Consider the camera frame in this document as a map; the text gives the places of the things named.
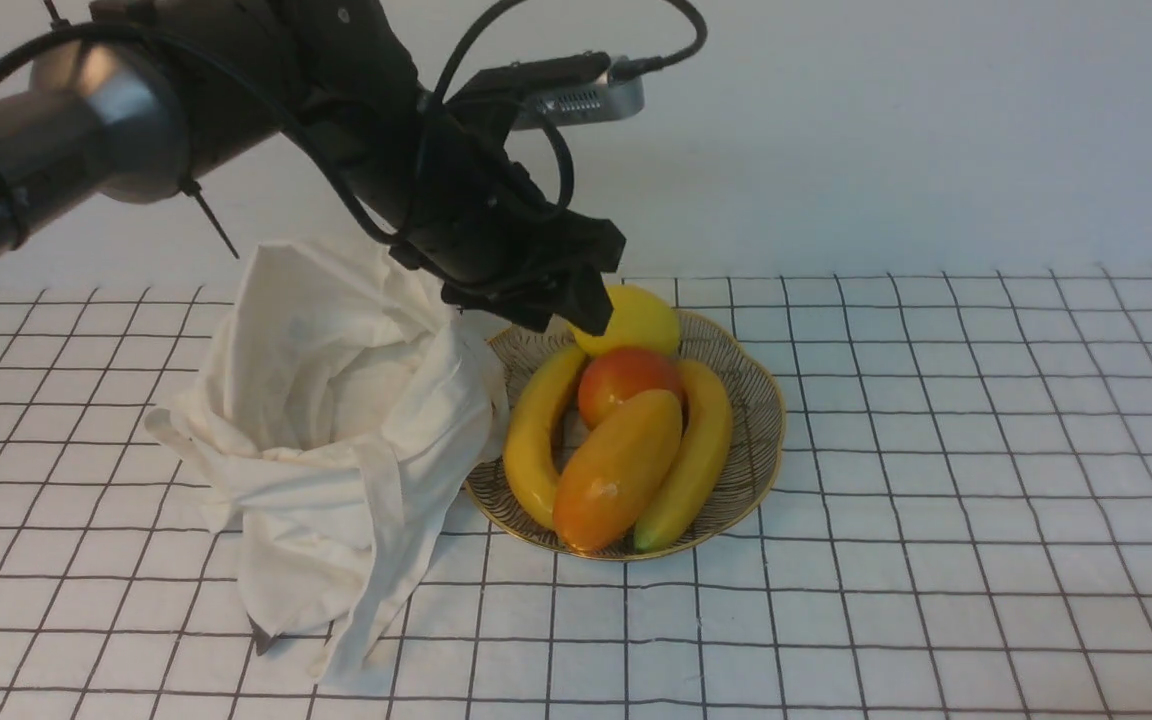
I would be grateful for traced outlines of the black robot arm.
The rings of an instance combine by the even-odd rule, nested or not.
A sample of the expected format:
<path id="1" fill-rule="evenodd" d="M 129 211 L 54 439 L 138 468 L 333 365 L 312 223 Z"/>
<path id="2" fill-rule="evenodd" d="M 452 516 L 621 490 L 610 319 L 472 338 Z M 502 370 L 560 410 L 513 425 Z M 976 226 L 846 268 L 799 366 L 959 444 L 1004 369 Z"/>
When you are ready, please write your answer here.
<path id="1" fill-rule="evenodd" d="M 570 209 L 524 92 L 422 85 L 376 1 L 93 1 L 0 56 L 0 256 L 96 194 L 146 205 L 274 135 L 453 306 L 599 334 L 626 236 Z"/>

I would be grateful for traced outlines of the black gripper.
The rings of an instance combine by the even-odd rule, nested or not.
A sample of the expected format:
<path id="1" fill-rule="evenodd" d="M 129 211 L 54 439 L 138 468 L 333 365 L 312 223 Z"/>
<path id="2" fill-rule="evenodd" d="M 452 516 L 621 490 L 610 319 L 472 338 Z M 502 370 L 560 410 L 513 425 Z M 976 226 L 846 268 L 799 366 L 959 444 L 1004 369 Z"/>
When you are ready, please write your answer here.
<path id="1" fill-rule="evenodd" d="M 538 333 L 558 314 L 602 336 L 614 313 L 602 273 L 620 266 L 626 234 L 568 209 L 573 154 L 550 120 L 541 129 L 556 156 L 559 197 L 545 197 L 505 149 L 507 123 L 518 118 L 538 111 L 518 100 L 453 100 L 351 126 L 347 183 L 391 225 L 389 258 L 447 283 L 444 304 Z M 500 300 L 529 291 L 550 291 L 550 309 Z"/>

